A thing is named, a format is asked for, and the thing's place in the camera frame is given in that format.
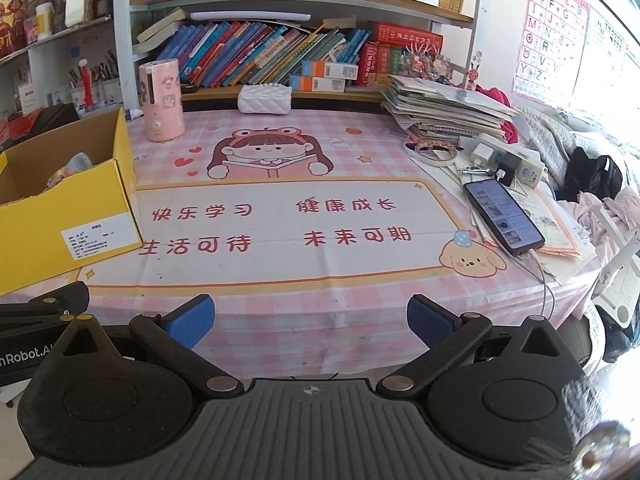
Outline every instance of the pink tablecloth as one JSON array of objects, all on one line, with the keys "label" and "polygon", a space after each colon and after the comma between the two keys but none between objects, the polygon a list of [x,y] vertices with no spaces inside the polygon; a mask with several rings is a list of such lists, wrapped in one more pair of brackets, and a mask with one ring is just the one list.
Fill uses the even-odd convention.
[{"label": "pink tablecloth", "polygon": [[[468,211],[409,160],[390,117],[320,110],[293,110],[286,116],[218,111],[192,112],[185,120],[187,133],[163,144],[145,139],[142,119],[129,125],[146,241],[142,250],[3,299],[24,300],[77,278],[90,287],[90,312],[103,324],[121,324],[143,310],[168,312],[208,292],[216,303],[216,322],[196,350],[242,378],[356,372],[407,362],[425,349],[406,323],[406,304],[416,293],[456,314],[481,312],[495,324],[520,324],[525,316],[540,314],[542,284],[506,254],[487,253],[476,244],[476,265],[482,268],[467,267],[471,272],[456,266],[460,246],[447,249],[442,240],[472,228]],[[242,139],[265,129],[280,140],[249,139],[247,144]],[[256,147],[282,154],[282,160],[273,160],[276,155],[251,163],[236,158],[253,156]],[[276,147],[281,151],[272,151]],[[304,157],[292,158],[300,155],[296,150]],[[287,164],[288,156],[295,164]],[[263,184],[230,184],[247,179]],[[207,202],[197,203],[202,196]],[[279,198],[269,202],[269,197]],[[261,203],[270,206],[260,212]],[[421,212],[421,206],[430,210]],[[372,225],[363,223],[368,219]],[[429,222],[446,227],[420,227]],[[226,225],[227,231],[203,231],[213,225]],[[290,239],[276,234],[283,225]],[[274,257],[258,258],[268,243]],[[297,258],[293,264],[277,256],[284,244]],[[191,260],[180,256],[187,250]],[[203,265],[208,256],[229,263]],[[395,261],[402,262],[398,272],[383,268]],[[279,279],[279,266],[290,280]],[[324,274],[308,280],[318,266],[326,269]],[[574,311],[581,315],[598,272],[594,261],[569,283],[551,284],[555,326]],[[240,279],[244,273],[251,283]],[[293,279],[298,274],[305,278]],[[550,310],[548,298],[546,316]]]}]

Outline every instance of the barcode sticker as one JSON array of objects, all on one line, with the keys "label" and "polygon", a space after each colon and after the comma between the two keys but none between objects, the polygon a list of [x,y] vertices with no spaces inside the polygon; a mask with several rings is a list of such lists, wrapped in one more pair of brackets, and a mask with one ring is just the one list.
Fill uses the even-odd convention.
[{"label": "barcode sticker", "polygon": [[62,231],[71,257],[81,260],[139,241],[138,230],[129,213],[121,213]]},{"label": "barcode sticker", "polygon": [[345,65],[342,67],[342,77],[345,79],[356,79],[356,70],[356,66]]}]

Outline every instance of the red heart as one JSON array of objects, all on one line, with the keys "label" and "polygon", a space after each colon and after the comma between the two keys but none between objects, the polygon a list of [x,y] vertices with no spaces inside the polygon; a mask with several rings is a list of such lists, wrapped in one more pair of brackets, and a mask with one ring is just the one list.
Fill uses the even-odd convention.
[{"label": "red heart", "polygon": [[193,162],[192,158],[176,158],[174,160],[174,164],[176,168],[180,168],[181,166],[186,166],[188,164],[191,164]]}]

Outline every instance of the pink humidifier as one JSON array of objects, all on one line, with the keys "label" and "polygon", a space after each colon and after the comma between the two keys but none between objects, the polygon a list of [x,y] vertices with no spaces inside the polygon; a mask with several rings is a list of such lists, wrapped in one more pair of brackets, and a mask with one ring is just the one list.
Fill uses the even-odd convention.
[{"label": "pink humidifier", "polygon": [[146,138],[165,142],[184,133],[178,60],[163,59],[140,66]]}]

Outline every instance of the phone screen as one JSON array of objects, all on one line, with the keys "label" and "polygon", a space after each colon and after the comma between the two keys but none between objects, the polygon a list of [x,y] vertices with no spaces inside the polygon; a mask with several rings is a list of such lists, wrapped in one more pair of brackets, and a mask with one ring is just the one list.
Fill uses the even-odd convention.
[{"label": "phone screen", "polygon": [[544,244],[540,231],[497,180],[489,178],[470,182],[465,184],[465,188],[511,249],[523,250]]}]

